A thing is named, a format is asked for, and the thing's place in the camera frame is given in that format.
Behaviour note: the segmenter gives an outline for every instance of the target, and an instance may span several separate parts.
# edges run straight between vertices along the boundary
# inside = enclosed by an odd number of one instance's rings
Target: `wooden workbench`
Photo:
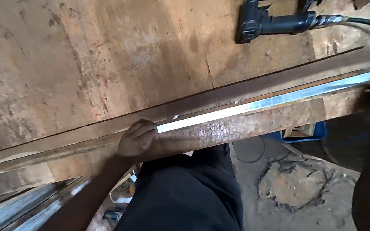
[[[272,15],[295,11],[293,0],[272,3]],[[239,4],[0,0],[0,149],[370,45],[364,26],[237,45]],[[325,0],[315,9],[370,18],[370,3],[354,11],[348,1]]]

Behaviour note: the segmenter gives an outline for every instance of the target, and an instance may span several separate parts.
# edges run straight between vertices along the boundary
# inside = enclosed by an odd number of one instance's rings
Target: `aluminum ruler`
[[[158,132],[167,132],[183,127],[188,127],[192,125],[202,124],[213,120],[218,120],[226,118],[229,116],[238,115],[241,113],[246,113],[254,110],[258,110],[265,107],[275,106],[278,104],[283,104],[287,102],[296,101],[299,99],[304,99],[316,95],[321,95],[328,92],[333,92],[348,87],[357,86],[359,84],[370,82],[370,72],[348,77],[341,80],[332,81],[330,83],[324,83],[321,85],[297,90],[294,92],[285,93],[278,96],[269,97],[266,99],[261,99],[247,104],[241,104],[230,108],[225,108],[222,110],[209,112],[203,115],[197,115],[191,118],[186,118],[181,120],[178,116],[177,121],[173,121],[167,124],[162,124],[157,126]]]

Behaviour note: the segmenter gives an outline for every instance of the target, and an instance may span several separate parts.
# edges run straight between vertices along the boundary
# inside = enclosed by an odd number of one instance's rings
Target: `blue container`
[[[314,135],[311,137],[287,137],[283,138],[282,131],[271,132],[263,135],[264,138],[282,141],[285,143],[294,143],[310,140],[321,140],[326,137],[328,130],[326,129],[325,121],[320,121],[315,124]]]

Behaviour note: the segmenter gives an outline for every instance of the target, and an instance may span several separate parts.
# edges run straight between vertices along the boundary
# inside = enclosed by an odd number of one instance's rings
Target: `human hand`
[[[140,161],[158,135],[157,126],[151,121],[140,120],[132,125],[119,142],[117,156]]]

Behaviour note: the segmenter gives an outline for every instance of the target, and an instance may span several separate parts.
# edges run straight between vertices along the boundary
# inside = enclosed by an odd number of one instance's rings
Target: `concrete floor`
[[[351,215],[351,204],[353,188],[359,173],[327,161],[301,158],[278,141],[262,140],[260,137],[253,137],[236,141],[231,148],[231,157],[242,192],[247,231],[356,230]],[[244,163],[237,159],[238,156],[246,156],[243,152],[260,156],[263,152],[263,142],[264,156],[258,161]],[[277,176],[274,174],[269,177],[271,166],[273,164],[280,166],[283,162],[289,162],[293,166],[293,171],[280,173],[279,167]],[[310,171],[310,174],[312,172],[321,174],[311,179],[309,175],[298,174],[300,169]],[[271,193],[276,197],[260,196],[258,185],[264,178],[276,182],[271,189],[273,191]],[[305,185],[296,184],[297,191],[301,193],[294,192],[289,195],[289,190],[295,191],[296,182],[306,180],[308,182]]]

